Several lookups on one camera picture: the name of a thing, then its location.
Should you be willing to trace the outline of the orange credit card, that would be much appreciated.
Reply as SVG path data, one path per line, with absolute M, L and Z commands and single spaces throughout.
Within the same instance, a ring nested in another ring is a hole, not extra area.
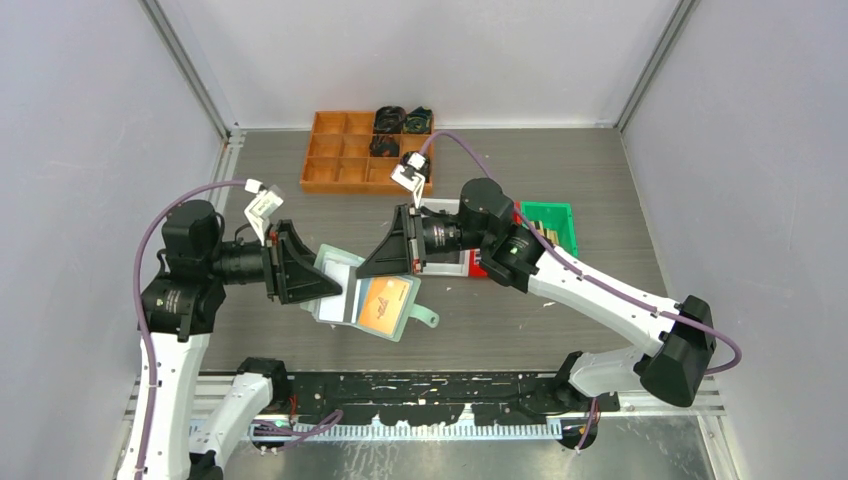
M 370 333 L 393 336 L 399 327 L 412 286 L 412 281 L 397 276 L 360 280 L 356 324 Z

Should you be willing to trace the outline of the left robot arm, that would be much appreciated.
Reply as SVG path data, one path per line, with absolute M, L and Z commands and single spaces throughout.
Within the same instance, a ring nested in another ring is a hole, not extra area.
M 245 208 L 253 242 L 226 240 L 223 217 L 205 200 L 178 201 L 152 223 L 164 246 L 158 273 L 135 300 L 142 383 L 120 478 L 220 479 L 254 418 L 293 404 L 285 364 L 249 357 L 201 430 L 189 430 L 200 366 L 227 286 L 261 283 L 284 305 L 341 292 L 315 267 L 315 254 L 293 224 L 271 221 L 281 204 L 263 193 Z

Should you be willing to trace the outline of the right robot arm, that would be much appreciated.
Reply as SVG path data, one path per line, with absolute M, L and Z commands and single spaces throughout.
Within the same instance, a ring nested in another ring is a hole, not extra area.
M 558 403 L 641 387 L 677 407 L 693 404 L 716 350 L 709 304 L 659 297 L 589 267 L 516 220 L 515 204 L 489 178 L 467 181 L 457 213 L 396 207 L 391 230 L 357 268 L 360 279 L 420 273 L 434 254 L 476 250 L 489 279 L 568 306 L 628 340 L 600 354 L 573 352 L 555 384 Z

